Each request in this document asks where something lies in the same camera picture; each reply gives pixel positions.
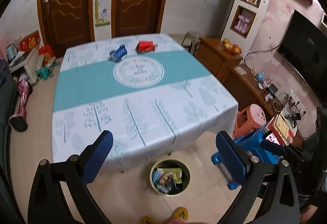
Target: tile floor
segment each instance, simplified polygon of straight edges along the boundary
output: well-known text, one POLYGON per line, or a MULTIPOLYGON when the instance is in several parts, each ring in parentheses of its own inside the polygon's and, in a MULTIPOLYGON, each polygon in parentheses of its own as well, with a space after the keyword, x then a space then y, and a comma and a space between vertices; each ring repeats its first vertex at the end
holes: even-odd
MULTIPOLYGON (((51 116, 58 72, 59 67, 55 67, 53 78, 42 80, 34 87, 26 107, 29 125, 27 131, 13 131, 11 134, 12 184, 26 221, 29 193, 38 163, 41 159, 52 162, 51 116)), ((154 193, 149 183, 152 165, 166 158, 166 155, 124 174, 109 174, 104 165, 88 188, 112 224, 136 224, 144 215, 164 223, 180 206, 188 208, 189 221, 214 224, 223 216, 240 189, 231 191, 227 188, 228 173, 211 162, 215 152, 215 134, 206 132, 188 148, 172 153, 173 158, 182 160, 189 166, 192 177, 188 190, 174 198, 154 193)), ((74 218, 83 222, 64 183, 63 190, 74 218)), ((255 203, 248 220, 254 218, 259 205, 260 201, 255 203)))

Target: yellow slipper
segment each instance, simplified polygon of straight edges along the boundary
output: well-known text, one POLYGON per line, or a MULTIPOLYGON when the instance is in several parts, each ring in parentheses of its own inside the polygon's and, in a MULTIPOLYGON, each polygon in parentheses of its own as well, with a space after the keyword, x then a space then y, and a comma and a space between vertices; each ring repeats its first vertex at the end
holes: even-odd
POLYGON ((155 220, 149 216, 144 216, 141 218, 141 224, 157 224, 155 220))
POLYGON ((188 210, 185 207, 178 207, 175 209, 171 218, 182 218, 188 220, 188 210))

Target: tablecloth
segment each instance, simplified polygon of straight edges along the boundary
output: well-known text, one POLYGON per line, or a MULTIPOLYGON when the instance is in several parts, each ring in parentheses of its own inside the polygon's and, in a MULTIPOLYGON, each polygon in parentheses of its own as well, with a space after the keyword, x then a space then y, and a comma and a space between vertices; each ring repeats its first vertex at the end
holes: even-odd
POLYGON ((119 37, 67 49, 52 116, 53 161, 65 161, 109 130, 112 171, 177 151, 205 131, 233 132, 237 101, 192 55, 165 34, 119 37), (138 55, 139 40, 155 52, 138 55), (125 44, 127 57, 109 60, 125 44))

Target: circular logo print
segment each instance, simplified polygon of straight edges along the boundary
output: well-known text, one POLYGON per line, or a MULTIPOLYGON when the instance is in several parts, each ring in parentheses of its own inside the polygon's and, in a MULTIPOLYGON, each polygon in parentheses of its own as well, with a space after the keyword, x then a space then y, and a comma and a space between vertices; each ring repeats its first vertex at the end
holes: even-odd
POLYGON ((148 57, 130 57, 116 64, 115 79, 127 87, 144 88, 159 83, 165 71, 161 63, 148 57))

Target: television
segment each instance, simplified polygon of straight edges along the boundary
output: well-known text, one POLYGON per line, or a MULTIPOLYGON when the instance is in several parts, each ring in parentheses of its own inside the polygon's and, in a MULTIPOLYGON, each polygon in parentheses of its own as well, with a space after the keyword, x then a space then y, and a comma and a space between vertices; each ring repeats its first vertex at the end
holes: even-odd
POLYGON ((291 63, 323 107, 327 108, 327 37, 294 11, 278 52, 291 63))

